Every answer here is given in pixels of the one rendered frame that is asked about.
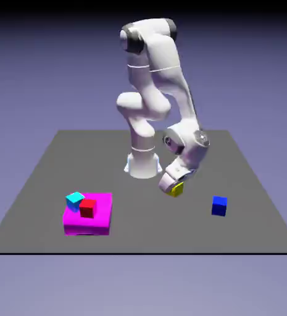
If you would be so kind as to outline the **small blue cube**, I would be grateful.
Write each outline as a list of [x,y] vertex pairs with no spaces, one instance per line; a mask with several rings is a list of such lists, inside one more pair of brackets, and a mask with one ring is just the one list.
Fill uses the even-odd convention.
[[227,198],[221,196],[212,197],[212,215],[224,217],[227,212]]

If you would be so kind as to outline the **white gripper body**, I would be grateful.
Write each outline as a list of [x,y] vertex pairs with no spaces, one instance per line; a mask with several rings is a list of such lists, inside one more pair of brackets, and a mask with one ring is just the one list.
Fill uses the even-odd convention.
[[188,169],[166,170],[160,179],[159,188],[164,193],[169,193],[176,185],[189,179],[195,172],[195,170]]

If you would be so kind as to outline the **small red cube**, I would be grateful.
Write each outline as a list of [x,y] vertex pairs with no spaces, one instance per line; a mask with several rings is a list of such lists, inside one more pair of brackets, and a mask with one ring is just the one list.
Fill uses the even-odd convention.
[[79,205],[80,216],[83,218],[94,218],[97,210],[97,202],[94,199],[83,199]]

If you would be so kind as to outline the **small yellow cube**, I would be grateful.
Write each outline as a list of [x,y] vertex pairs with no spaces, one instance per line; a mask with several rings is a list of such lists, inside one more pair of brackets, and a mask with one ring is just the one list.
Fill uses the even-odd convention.
[[178,183],[176,184],[167,194],[172,197],[178,197],[183,193],[184,183]]

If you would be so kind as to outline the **large magenta box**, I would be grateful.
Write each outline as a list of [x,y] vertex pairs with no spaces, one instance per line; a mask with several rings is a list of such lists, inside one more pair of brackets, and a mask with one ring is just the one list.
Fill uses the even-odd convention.
[[67,205],[62,216],[65,235],[108,235],[112,213],[112,193],[82,193],[87,199],[97,202],[94,218],[83,218],[72,212]]

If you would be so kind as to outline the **small cyan cube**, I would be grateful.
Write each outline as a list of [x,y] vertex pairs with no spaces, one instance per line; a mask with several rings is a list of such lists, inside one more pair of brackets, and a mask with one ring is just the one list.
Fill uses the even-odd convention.
[[72,212],[78,212],[80,210],[80,203],[84,198],[85,196],[78,191],[66,195],[65,201],[67,208]]

